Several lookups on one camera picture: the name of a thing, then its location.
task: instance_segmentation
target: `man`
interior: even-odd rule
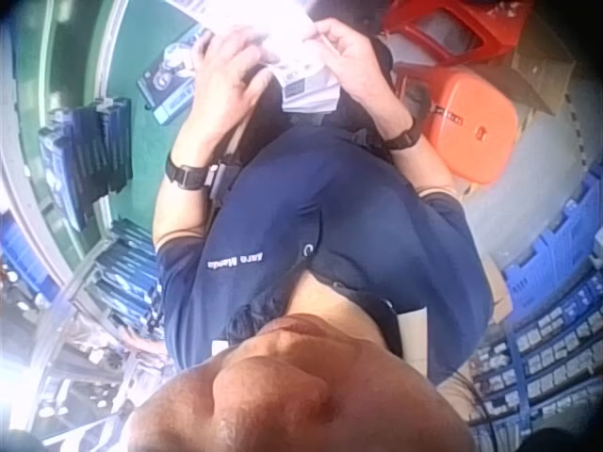
[[[167,345],[188,371],[135,414],[131,450],[472,448],[432,386],[492,312],[450,173],[415,136],[369,39],[336,20],[316,29],[395,165],[346,131],[294,127],[241,172],[207,236],[205,191],[164,179],[154,240]],[[265,69],[243,81],[262,58],[256,40],[241,29],[199,50],[175,167],[210,165],[250,114],[269,82]],[[208,359],[220,341],[230,347]]]

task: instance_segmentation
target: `neck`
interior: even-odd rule
[[[303,272],[293,289],[285,315],[310,314],[322,318],[348,336],[386,348],[379,327],[361,308]]]

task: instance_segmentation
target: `shirt sleeve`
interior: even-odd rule
[[[464,216],[464,209],[458,200],[443,192],[431,193],[421,198],[429,207],[437,212],[448,225],[473,245],[473,235]]]
[[[187,348],[183,340],[190,297],[201,262],[204,239],[179,237],[157,251],[159,282],[165,313],[166,346],[176,365],[185,367]]]
[[[428,300],[429,376],[438,384],[470,356],[486,331],[493,312],[485,277],[464,209],[452,196],[433,193],[427,204],[432,231],[432,280]]]

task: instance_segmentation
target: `green panel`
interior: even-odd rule
[[[47,40],[43,41],[46,10],[53,5]],[[17,82],[17,113],[21,127],[21,148],[29,167],[30,181],[53,237],[71,268],[80,263],[77,249],[88,252],[100,238],[96,221],[86,230],[72,230],[54,205],[47,205],[50,192],[45,181],[38,145],[41,127],[40,93],[46,108],[82,105],[87,73],[95,72],[102,31],[110,12],[111,0],[73,0],[72,2],[24,0],[13,12],[13,45]],[[47,49],[42,60],[42,47]],[[41,68],[46,79],[40,81]]]
[[[107,95],[132,99],[134,179],[111,195],[114,218],[130,218],[151,229],[155,197],[166,155],[187,112],[171,124],[159,125],[145,109],[136,81],[167,45],[193,26],[182,12],[160,0],[130,0],[115,46]]]
[[[40,128],[38,83],[41,37],[46,0],[26,0],[14,10],[13,45],[17,80],[17,113],[21,124],[21,147],[31,172],[31,184],[39,202],[50,198],[38,148]]]

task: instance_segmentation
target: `white paper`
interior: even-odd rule
[[[315,46],[305,42],[312,21],[295,0],[166,0],[216,35],[251,26],[267,35],[262,46],[279,58],[268,67],[283,87],[283,111],[336,110],[340,87]]]

